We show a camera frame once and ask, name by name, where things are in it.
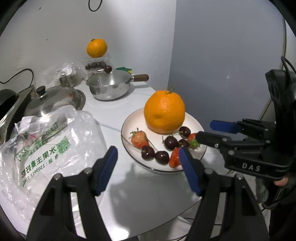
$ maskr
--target power cord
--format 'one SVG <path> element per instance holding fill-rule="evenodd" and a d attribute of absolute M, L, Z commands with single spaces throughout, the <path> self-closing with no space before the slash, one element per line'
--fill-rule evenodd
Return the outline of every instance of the power cord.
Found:
<path fill-rule="evenodd" d="M 291 76 L 291 73 L 290 73 L 290 71 L 289 71 L 289 68 L 288 68 L 287 64 L 291 67 L 291 69 L 292 69 L 292 70 L 294 71 L 294 73 L 296 74 L 296 70 L 295 70 L 294 66 L 291 64 L 291 62 L 290 62 L 289 60 L 286 59 L 285 56 L 282 56 L 282 57 L 281 57 L 281 62 L 283 63 L 283 66 L 284 66 L 284 68 L 285 68 L 285 70 L 286 70 L 286 73 L 287 73 L 288 76 L 289 76 L 290 83 L 292 83 L 292 82 L 293 82 L 293 80 L 292 80 L 292 76 Z"/>
<path fill-rule="evenodd" d="M 281 198 L 279 198 L 279 199 L 277 199 L 277 200 L 275 200 L 275 201 L 273 201 L 272 203 L 270 203 L 269 204 L 269 206 L 271 206 L 272 204 L 275 204 L 275 203 L 277 203 L 277 202 L 280 202 L 281 200 L 283 200 L 283 199 L 285 199 L 286 197 L 288 197 L 294 190 L 295 190 L 295 188 L 296 188 L 296 185 L 285 195 L 285 196 L 283 196 L 283 197 L 281 197 Z"/>
<path fill-rule="evenodd" d="M 178 238 L 176 241 L 180 241 L 182 238 L 185 238 L 187 235 L 188 233 Z"/>
<path fill-rule="evenodd" d="M 89 0 L 89 10 L 91 10 L 92 12 L 96 12 L 96 11 L 98 11 L 99 8 L 100 8 L 101 5 L 102 5 L 102 2 L 103 2 L 103 0 L 101 0 L 100 5 L 98 6 L 98 8 L 97 8 L 96 10 L 93 10 L 93 9 L 91 9 L 91 6 L 90 6 L 91 0 Z"/>
<path fill-rule="evenodd" d="M 26 71 L 26 70 L 28 70 L 28 71 L 30 71 L 31 73 L 32 73 L 32 80 L 31 80 L 31 83 L 30 83 L 30 85 L 29 85 L 29 87 L 31 87 L 31 85 L 32 85 L 32 83 L 33 83 L 33 79 L 34 79 L 34 73 L 33 73 L 33 70 L 31 70 L 31 69 L 23 69 L 23 70 L 21 70 L 20 72 L 18 72 L 18 73 L 16 73 L 14 76 L 12 76 L 9 80 L 7 80 L 6 82 L 1 82 L 0 81 L 0 83 L 1 84 L 6 84 L 6 83 L 8 83 L 9 81 L 11 81 L 14 77 L 16 77 L 18 74 L 20 74 L 20 73 L 22 73 L 22 72 L 24 72 L 24 71 Z"/>

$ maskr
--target white plate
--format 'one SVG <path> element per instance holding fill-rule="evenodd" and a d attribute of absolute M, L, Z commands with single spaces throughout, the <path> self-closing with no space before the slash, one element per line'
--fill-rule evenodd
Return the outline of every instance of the white plate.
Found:
<path fill-rule="evenodd" d="M 187 126 L 191 130 L 191 133 L 204 131 L 202 126 L 199 124 L 199 122 L 196 119 L 194 119 L 191 115 L 189 115 L 188 113 L 185 113 L 185 120 L 182 125 Z M 150 142 L 152 142 L 152 144 L 157 148 L 157 150 L 167 151 L 162 143 L 163 142 L 162 135 L 152 132 L 151 130 L 148 129 L 148 127 L 146 125 L 145 118 L 144 118 L 144 108 L 136 110 L 135 112 L 130 114 L 129 117 L 127 117 L 127 119 L 123 123 L 122 129 L 121 129 L 121 134 L 124 136 L 124 138 L 126 140 L 130 140 L 129 138 L 131 136 L 131 132 L 136 131 L 137 128 L 139 128 L 139 130 L 142 130 L 146 133 L 147 138 L 149 139 Z M 176 135 L 174 134 L 174 137 L 177 140 L 181 139 L 179 134 L 176 134 Z M 126 140 L 124 140 L 124 139 L 122 140 L 122 143 L 123 143 L 126 151 L 128 152 L 128 154 L 131 155 L 131 157 L 136 162 L 138 162 L 144 168 L 146 168 L 150 171 L 153 171 L 153 172 L 161 172 L 161 173 L 183 171 L 183 168 L 181 165 L 176 168 L 172 168 L 169 165 L 164 166 L 164 165 L 157 163 L 157 161 L 155 159 L 153 159 L 151 161 L 145 161 L 141 157 L 141 152 L 138 149 L 136 149 L 135 147 L 133 147 L 132 145 L 130 145 L 129 143 L 127 143 Z M 198 149 L 191 150 L 190 152 L 194 158 L 200 160 L 203 157 L 203 155 L 205 154 L 205 151 L 206 151 L 206 146 L 200 145 L 200 147 Z"/>

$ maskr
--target clear plastic bag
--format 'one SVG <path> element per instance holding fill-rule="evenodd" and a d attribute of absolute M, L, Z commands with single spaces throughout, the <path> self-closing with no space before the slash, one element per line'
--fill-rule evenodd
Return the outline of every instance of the clear plastic bag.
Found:
<path fill-rule="evenodd" d="M 0 146 L 2 193 L 29 221 L 55 173 L 75 175 L 104 156 L 106 143 L 93 116 L 63 106 L 43 117 L 24 117 Z M 75 224 L 80 222 L 72 195 Z"/>

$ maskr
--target orange on stand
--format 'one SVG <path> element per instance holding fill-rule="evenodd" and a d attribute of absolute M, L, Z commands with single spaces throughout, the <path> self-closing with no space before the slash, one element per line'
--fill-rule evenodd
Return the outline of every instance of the orange on stand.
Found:
<path fill-rule="evenodd" d="M 145 104 L 144 117 L 151 131 L 170 133 L 184 122 L 185 104 L 174 92 L 156 91 Z"/>
<path fill-rule="evenodd" d="M 93 39 L 88 44 L 86 52 L 92 58 L 99 58 L 104 56 L 107 52 L 107 48 L 108 46 L 103 39 Z"/>

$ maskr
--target lid knob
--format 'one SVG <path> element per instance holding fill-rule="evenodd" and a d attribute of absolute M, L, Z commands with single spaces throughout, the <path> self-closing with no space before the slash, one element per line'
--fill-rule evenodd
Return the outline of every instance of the lid knob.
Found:
<path fill-rule="evenodd" d="M 106 65 L 106 66 L 104 67 L 104 71 L 105 71 L 107 74 L 110 74 L 111 71 L 112 71 L 112 67 L 111 67 L 110 65 Z"/>
<path fill-rule="evenodd" d="M 39 96 L 44 95 L 45 94 L 45 86 L 40 86 L 36 89 L 36 92 Z"/>

